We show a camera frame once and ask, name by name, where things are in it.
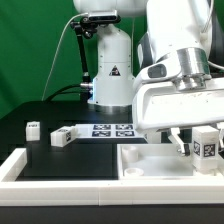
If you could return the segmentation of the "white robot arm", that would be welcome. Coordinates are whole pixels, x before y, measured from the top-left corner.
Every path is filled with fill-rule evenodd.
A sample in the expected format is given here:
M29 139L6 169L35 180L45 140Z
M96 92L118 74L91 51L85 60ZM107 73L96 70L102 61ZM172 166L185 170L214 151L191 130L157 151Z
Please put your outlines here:
M212 78L213 0L73 0L86 34L98 33L98 73L90 103L110 110L130 106L134 129L149 140L166 131L183 155L182 129L224 139L224 78ZM131 72L130 37L122 18L147 18L142 68Z

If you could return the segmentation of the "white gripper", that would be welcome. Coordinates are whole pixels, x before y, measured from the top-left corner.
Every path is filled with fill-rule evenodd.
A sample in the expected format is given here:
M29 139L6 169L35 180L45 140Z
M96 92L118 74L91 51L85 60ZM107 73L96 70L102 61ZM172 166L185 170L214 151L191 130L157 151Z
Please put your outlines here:
M208 80L206 89L187 92L178 92L172 82L143 85L134 97L132 118L138 133L169 129L168 139L182 156L189 156L190 149L179 137L179 128L217 123L223 149L224 78Z

